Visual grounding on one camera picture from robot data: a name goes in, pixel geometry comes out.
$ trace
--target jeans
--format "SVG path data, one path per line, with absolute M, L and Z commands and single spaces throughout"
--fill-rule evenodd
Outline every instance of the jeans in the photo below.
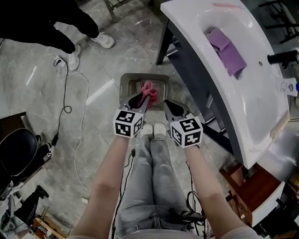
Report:
M 164 136 L 145 135 L 117 216 L 116 237 L 145 229 L 187 231 L 173 222 L 169 209 L 188 210 L 186 198 L 173 171 Z

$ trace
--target bottle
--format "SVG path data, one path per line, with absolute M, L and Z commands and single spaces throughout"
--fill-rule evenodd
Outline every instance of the bottle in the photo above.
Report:
M 299 84 L 297 84 L 296 78 L 278 80 L 277 90 L 296 97 L 299 91 Z

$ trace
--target marble floor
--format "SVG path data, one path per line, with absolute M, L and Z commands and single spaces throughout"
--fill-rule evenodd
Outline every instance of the marble floor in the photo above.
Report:
M 162 65 L 155 65 L 163 24 L 147 7 L 146 1 L 133 0 L 118 8 L 115 13 L 120 20 L 115 24 L 102 0 L 83 1 L 80 7 L 95 20 L 100 31 L 105 31 L 115 39 L 113 48 L 104 49 L 74 26 L 55 24 L 74 43 L 81 45 L 77 72 L 86 77 L 90 84 L 82 145 L 76 159 L 79 177 L 90 187 L 98 166 L 114 140 L 112 117 L 119 107 L 122 74 L 142 72 L 168 75 L 173 81 L 172 98 L 186 103 L 195 114 L 199 112 L 168 59 Z M 0 49 L 0 86 L 4 89 L 9 114 L 26 111 L 34 132 L 43 132 L 48 141 L 57 132 L 58 117 L 63 106 L 64 81 L 57 78 L 57 67 L 53 66 L 56 55 L 67 59 L 64 52 L 39 44 L 4 40 Z M 89 191 L 78 181 L 74 168 L 86 90 L 87 83 L 79 74 L 68 79 L 66 104 L 72 107 L 72 112 L 62 115 L 54 157 L 21 190 L 26 198 L 37 184 L 43 186 L 50 197 L 40 200 L 37 212 L 50 207 L 50 215 L 72 225 L 77 223 L 86 206 L 81 202 L 81 197 L 89 196 Z M 146 121 L 166 123 L 166 118 L 162 111 L 148 111 Z M 191 184 L 184 152 L 169 137 L 167 141 L 175 173 L 187 194 Z M 128 153 L 137 145 L 138 140 L 131 142 Z M 228 192 L 228 186 L 218 169 L 227 160 L 233 161 L 233 157 L 207 137 L 204 137 L 201 150 L 224 191 Z

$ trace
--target metal stand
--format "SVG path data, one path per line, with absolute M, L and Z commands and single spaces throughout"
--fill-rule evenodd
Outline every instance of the metal stand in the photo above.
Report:
M 172 43 L 175 49 L 167 51 Z M 243 162 L 235 129 L 213 79 L 192 46 L 169 19 L 164 25 L 156 64 L 162 64 L 165 56 L 170 59 L 199 108 L 206 122 L 202 124 L 203 132 L 232 153 L 238 161 Z M 213 102 L 211 107 L 207 108 L 210 94 Z M 209 126 L 215 120 L 218 122 L 220 132 Z
M 118 22 L 118 19 L 117 19 L 117 17 L 115 16 L 115 14 L 114 14 L 114 10 L 115 9 L 117 9 L 118 7 L 121 7 L 122 5 L 124 5 L 124 4 L 126 4 L 126 3 L 128 3 L 128 2 L 130 2 L 131 0 L 116 0 L 117 1 L 117 3 L 116 4 L 113 4 L 113 3 L 111 3 L 109 0 L 104 0 L 104 3 L 105 3 L 105 5 L 106 5 L 106 7 L 108 8 L 108 11 L 109 11 L 109 13 L 110 13 L 110 15 L 111 15 L 111 18 L 112 18 L 112 20 L 115 22 L 115 23 L 117 23 Z M 149 6 L 152 6 L 152 5 L 154 5 L 154 0 L 149 0 Z
M 273 29 L 273 28 L 285 28 L 286 29 L 286 35 L 285 35 L 285 39 L 281 40 L 279 43 L 285 43 L 293 38 L 296 38 L 299 36 L 299 32 L 296 30 L 296 27 L 299 27 L 299 24 L 293 24 L 289 21 L 289 19 L 287 18 L 287 16 L 285 15 L 284 11 L 283 11 L 283 7 L 282 4 L 283 2 L 281 0 L 275 0 L 275 1 L 269 1 L 266 3 L 263 3 L 261 5 L 258 5 L 259 7 L 272 7 L 274 8 L 274 10 L 276 11 L 275 13 L 271 13 L 271 17 L 273 19 L 281 19 L 284 23 L 283 24 L 276 24 L 276 25 L 270 25 L 270 26 L 265 26 L 266 29 Z

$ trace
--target sink basin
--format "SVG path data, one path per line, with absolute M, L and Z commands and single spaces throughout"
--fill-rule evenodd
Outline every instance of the sink basin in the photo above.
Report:
M 282 79 L 279 66 L 267 60 L 274 53 L 266 36 L 239 0 L 172 0 L 161 10 L 208 70 L 233 123 L 244 166 L 250 168 L 270 146 L 271 130 L 288 111 L 287 96 L 276 90 Z M 232 41 L 247 63 L 241 79 L 228 75 L 206 38 L 213 27 Z

